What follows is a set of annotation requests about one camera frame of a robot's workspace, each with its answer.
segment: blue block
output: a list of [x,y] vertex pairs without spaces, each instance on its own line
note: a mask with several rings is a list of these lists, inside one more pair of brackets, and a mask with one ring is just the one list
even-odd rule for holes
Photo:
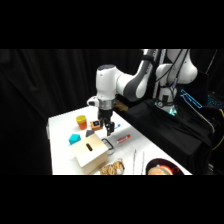
[[80,135],[72,135],[69,139],[70,145],[74,145],[75,143],[81,141]]

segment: cable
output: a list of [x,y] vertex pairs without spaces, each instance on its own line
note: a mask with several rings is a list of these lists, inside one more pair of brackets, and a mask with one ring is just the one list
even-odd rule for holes
[[[222,116],[224,118],[224,112],[223,112],[223,110],[220,109],[220,111],[221,111]],[[216,150],[222,144],[223,141],[224,141],[224,136],[222,137],[222,140],[219,142],[219,144],[214,149],[212,149],[212,151]]]
[[168,72],[170,72],[172,70],[173,66],[176,64],[177,60],[179,59],[181,53],[182,53],[182,51],[180,51],[180,53],[178,54],[175,62],[172,64],[172,66],[170,67],[170,69],[162,77],[160,77],[159,79],[157,79],[154,83],[149,84],[148,86],[154,85],[155,83],[157,83],[158,81],[160,81]]
[[182,97],[183,97],[183,99],[184,99],[184,101],[185,101],[185,103],[187,103],[203,120],[205,120],[210,126],[211,126],[211,128],[212,128],[212,133],[214,134],[215,133],[215,128],[213,127],[213,125],[203,116],[203,115],[201,115],[197,110],[195,110],[194,109],[194,107],[192,107],[191,106],[191,104],[190,103],[188,103],[187,102],[187,100],[185,99],[185,96],[186,94],[184,94],[184,95],[181,95]]
[[211,66],[212,66],[212,64],[213,64],[213,61],[214,61],[214,59],[215,59],[215,56],[216,56],[217,52],[218,52],[218,49],[216,49],[216,51],[215,51],[215,54],[214,54],[214,56],[213,56],[213,58],[212,58],[212,61],[211,61],[210,65],[208,66],[208,69],[207,69],[207,71],[206,71],[206,74],[208,74],[208,72],[209,72],[209,70],[210,70],[210,68],[211,68]]

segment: table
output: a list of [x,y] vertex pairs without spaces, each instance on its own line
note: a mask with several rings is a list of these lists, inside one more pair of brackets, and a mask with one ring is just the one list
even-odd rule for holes
[[[49,118],[49,134],[51,144],[51,158],[53,175],[82,175],[78,162],[72,152],[69,144],[69,138],[72,134],[80,134],[81,139],[86,136],[86,131],[90,130],[90,122],[97,120],[98,108],[85,107],[76,111],[62,114],[56,117]],[[76,117],[85,115],[87,117],[87,130],[81,131],[76,123]],[[148,162],[153,159],[161,158],[174,163],[179,167],[185,175],[191,175],[185,168],[183,168],[174,159],[168,156],[154,143],[144,137],[139,131],[133,128],[128,122],[121,118],[114,112],[112,120],[115,125],[120,124],[121,127],[107,137],[106,129],[97,131],[96,134],[101,138],[106,138],[115,147],[115,153],[109,156],[109,163],[115,162],[122,158],[125,165],[124,175],[133,175],[133,158],[134,151],[137,150],[135,159],[134,175],[141,175],[143,152],[145,152],[144,174],[145,167]],[[131,135],[131,138],[120,145],[116,141],[126,135]]]

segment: toy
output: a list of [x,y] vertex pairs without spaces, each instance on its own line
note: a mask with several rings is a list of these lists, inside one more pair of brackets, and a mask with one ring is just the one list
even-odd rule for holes
[[158,165],[149,170],[148,175],[173,176],[173,171],[168,166]]
[[124,173],[124,164],[122,159],[118,159],[113,165],[108,165],[100,169],[100,175],[102,176],[115,176],[122,175]]
[[81,141],[80,135],[73,134],[69,139],[70,145],[74,145],[75,143],[77,143],[79,141]]
[[78,116],[76,118],[76,121],[77,121],[77,123],[79,125],[79,128],[81,130],[85,130],[87,128],[86,116],[84,116],[84,115]]
[[100,122],[99,121],[93,121],[90,124],[91,124],[91,128],[92,128],[93,131],[99,131],[99,130],[103,129],[102,127],[100,127]]
[[88,130],[86,132],[86,137],[89,137],[90,135],[93,135],[95,132],[93,130]]

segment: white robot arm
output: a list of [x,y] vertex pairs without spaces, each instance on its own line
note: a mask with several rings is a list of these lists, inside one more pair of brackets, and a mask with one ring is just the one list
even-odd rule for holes
[[[124,74],[114,65],[104,65],[97,70],[97,96],[89,99],[87,104],[99,108],[98,119],[101,127],[105,124],[108,136],[114,132],[114,123],[110,119],[113,115],[116,95],[120,94],[129,101],[135,102],[146,92],[154,63],[159,56],[159,49],[144,49],[143,51],[141,64],[134,76]],[[157,107],[167,112],[174,110],[173,113],[175,113],[173,102],[177,93],[176,84],[193,82],[197,77],[197,69],[191,62],[189,49],[168,49],[167,56],[172,64],[163,64],[158,67],[156,71],[158,82],[155,85],[153,98],[156,98],[158,86],[160,86]]]
[[108,136],[114,132],[114,123],[110,121],[117,94],[131,102],[141,99],[146,92],[148,79],[154,63],[159,56],[159,49],[144,49],[143,58],[136,75],[124,74],[114,65],[103,65],[97,70],[97,96],[87,101],[90,106],[99,108],[100,125],[105,124]]
[[198,70],[191,62],[190,49],[168,49],[167,57],[172,64],[163,64],[158,67],[156,76],[159,81],[155,85],[153,98],[156,99],[158,86],[160,86],[156,105],[174,115],[176,113],[173,103],[177,94],[176,85],[193,82]]

